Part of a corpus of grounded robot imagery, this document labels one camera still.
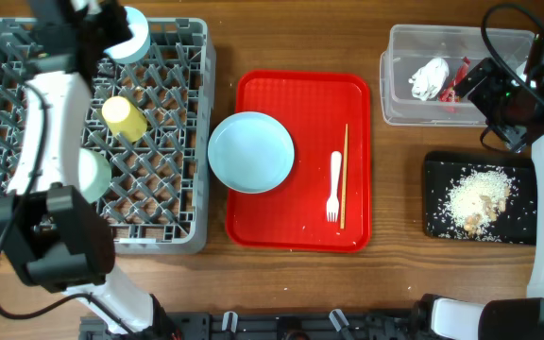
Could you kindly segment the small light blue bowl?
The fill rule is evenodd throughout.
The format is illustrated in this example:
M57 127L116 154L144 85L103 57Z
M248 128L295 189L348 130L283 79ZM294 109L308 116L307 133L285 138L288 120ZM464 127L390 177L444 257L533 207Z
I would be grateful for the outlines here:
M136 8L125 7L128 28L132 38L104 51L107 57L121 64L130 64L144 57L150 47L149 24L146 17Z

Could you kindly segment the red snack wrapper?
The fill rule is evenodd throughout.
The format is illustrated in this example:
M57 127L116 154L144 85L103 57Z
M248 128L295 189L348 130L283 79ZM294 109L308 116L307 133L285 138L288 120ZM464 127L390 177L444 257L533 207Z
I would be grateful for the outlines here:
M461 101L461 97L456 93L454 87L461 82L468 73L470 60L467 57L462 58L462 64L457 70L456 75L449 83L449 85L440 93L438 100L446 103L458 103Z

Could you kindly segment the yellow plastic cup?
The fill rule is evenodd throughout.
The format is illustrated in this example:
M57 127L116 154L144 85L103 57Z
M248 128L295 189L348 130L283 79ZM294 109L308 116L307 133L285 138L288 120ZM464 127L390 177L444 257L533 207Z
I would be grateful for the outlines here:
M113 137L121 134L131 143L141 139L147 130L145 116L123 96L107 99L102 116Z

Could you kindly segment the white tissue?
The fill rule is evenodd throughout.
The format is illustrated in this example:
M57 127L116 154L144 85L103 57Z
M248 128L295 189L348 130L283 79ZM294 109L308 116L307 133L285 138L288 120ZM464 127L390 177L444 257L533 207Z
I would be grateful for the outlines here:
M408 79L412 85L412 96L421 101L434 98L442 89L449 73L449 65L444 59L431 59Z

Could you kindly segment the green bowl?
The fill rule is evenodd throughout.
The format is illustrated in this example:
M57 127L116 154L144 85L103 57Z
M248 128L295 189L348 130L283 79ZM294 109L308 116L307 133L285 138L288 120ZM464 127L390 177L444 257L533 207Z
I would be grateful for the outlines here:
M110 164L100 153L81 148L78 165L79 191L89 203L94 203L109 188L111 182Z

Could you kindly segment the wooden chopstick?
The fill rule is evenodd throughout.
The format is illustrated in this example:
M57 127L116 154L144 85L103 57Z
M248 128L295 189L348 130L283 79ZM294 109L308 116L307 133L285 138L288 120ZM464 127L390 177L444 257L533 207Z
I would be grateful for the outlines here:
M340 230L345 229L346 225L346 196L347 196L347 176L348 176L348 157L349 157L349 125L345 124L343 160L342 160L342 183L341 183L341 206L340 206Z

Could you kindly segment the white plastic fork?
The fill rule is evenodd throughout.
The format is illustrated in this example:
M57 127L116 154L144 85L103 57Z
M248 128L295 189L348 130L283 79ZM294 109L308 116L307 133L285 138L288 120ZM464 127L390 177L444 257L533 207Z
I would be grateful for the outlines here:
M331 153L331 188L326 202L326 217L328 222L336 222L339 214L339 178L342 166L342 154L340 151Z

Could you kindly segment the large light blue plate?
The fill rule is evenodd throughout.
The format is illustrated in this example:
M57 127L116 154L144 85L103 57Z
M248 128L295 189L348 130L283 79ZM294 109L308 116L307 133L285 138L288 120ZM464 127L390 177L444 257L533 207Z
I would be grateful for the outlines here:
M291 172L295 156L288 130L256 111L224 119L208 144L213 173L224 185L244 194L261 194L279 186Z

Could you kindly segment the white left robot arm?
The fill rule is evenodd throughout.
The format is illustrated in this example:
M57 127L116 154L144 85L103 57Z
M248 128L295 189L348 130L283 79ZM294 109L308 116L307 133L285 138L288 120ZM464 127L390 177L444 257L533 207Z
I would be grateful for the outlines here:
M32 38L41 51L24 64L27 114L21 156L0 197L0 256L27 286L60 303L74 299L122 339L171 334L160 303L116 265L108 222L78 189L79 135L92 81L107 48L131 38L115 1L34 1Z

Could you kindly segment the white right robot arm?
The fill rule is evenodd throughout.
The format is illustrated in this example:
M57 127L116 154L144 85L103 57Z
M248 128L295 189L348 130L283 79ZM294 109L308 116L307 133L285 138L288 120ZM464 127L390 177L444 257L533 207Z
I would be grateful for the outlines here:
M413 339L544 339L544 26L521 79L489 39L490 56L457 86L486 116L490 129L511 145L529 145L536 178L535 262L527 296L483 306L424 295L413 307Z

